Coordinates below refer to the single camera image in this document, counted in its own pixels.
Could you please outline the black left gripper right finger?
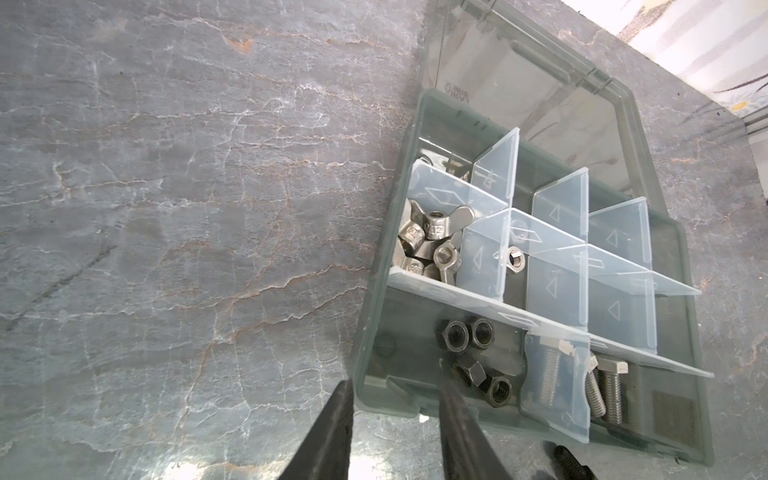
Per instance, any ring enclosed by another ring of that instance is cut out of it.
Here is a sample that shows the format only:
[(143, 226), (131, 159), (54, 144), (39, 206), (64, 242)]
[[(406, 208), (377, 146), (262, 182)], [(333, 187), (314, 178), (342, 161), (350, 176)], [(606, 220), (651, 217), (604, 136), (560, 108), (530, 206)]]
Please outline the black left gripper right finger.
[(439, 419), (445, 479), (512, 479), (453, 383), (441, 389)]

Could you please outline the silver wing nut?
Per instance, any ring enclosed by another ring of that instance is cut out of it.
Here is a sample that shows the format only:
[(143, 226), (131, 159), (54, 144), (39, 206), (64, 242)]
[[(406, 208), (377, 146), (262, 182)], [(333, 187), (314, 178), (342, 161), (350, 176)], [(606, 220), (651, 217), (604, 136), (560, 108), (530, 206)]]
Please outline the silver wing nut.
[(402, 268), (407, 256), (413, 254), (423, 244), (425, 238), (426, 234), (421, 223), (412, 218), (412, 204), (407, 201), (398, 225), (392, 265)]
[(410, 273), (449, 285), (456, 284), (460, 266), (460, 249), (449, 241), (425, 241), (402, 263), (402, 268)]
[(427, 212), (416, 200), (409, 200), (411, 220), (419, 225), (427, 240), (443, 240), (471, 225), (476, 214), (472, 207), (461, 205), (446, 214), (439, 210)]

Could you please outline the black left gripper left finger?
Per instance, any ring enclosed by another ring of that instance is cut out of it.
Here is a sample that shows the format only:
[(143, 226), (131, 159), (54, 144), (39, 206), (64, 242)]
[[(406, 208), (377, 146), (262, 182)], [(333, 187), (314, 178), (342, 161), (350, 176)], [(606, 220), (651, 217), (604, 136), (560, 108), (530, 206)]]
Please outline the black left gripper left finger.
[(279, 479), (347, 479), (353, 420), (353, 382), (343, 380)]

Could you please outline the black hex nut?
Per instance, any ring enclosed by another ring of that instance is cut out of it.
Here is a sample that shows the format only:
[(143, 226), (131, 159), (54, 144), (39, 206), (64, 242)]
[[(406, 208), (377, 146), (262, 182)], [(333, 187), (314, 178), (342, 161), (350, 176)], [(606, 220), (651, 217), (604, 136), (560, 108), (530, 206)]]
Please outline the black hex nut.
[(513, 387), (505, 375), (489, 375), (480, 384), (486, 402), (493, 408), (508, 405), (513, 397)]
[(479, 387), (487, 378), (483, 365), (469, 353), (456, 357), (454, 370), (467, 385), (474, 387)]
[(462, 353), (469, 345), (469, 330), (463, 321), (441, 320), (436, 324), (438, 347), (450, 353)]
[(470, 344), (477, 349), (486, 350), (495, 340), (493, 324), (486, 318), (477, 317), (467, 323)]

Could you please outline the silver hex bolt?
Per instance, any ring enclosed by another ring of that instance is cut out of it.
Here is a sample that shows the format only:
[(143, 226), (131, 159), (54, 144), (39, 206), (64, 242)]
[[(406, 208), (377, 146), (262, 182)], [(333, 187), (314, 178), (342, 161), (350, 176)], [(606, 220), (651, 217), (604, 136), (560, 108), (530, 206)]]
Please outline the silver hex bolt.
[(547, 408), (552, 408), (560, 373), (560, 363), (564, 356), (572, 356), (573, 344), (564, 339), (542, 336), (539, 345), (543, 348), (544, 367), (538, 390), (538, 401)]
[(603, 419), (610, 424), (620, 425), (623, 420), (620, 376), (628, 373), (628, 363), (609, 356), (598, 356), (597, 361), (599, 385), (606, 405)]
[(606, 415), (607, 409), (598, 383), (596, 373), (597, 367), (597, 357), (595, 354), (590, 353), (587, 363), (587, 374), (585, 378), (585, 393), (590, 407), (591, 416), (594, 418), (602, 418)]

